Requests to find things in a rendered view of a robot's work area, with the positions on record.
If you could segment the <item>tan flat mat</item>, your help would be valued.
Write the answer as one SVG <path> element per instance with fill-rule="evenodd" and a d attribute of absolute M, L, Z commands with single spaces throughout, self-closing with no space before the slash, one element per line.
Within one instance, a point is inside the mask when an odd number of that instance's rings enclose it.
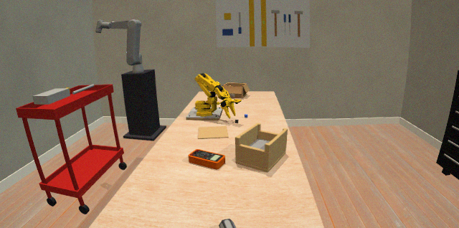
<path fill-rule="evenodd" d="M 227 126 L 199 127 L 198 139 L 229 138 Z"/>

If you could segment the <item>orange digital multimeter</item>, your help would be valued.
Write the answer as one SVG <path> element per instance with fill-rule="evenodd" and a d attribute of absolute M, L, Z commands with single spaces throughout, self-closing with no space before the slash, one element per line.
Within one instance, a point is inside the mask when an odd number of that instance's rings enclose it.
<path fill-rule="evenodd" d="M 225 164 L 225 155 L 196 149 L 189 154 L 189 163 L 220 169 Z"/>

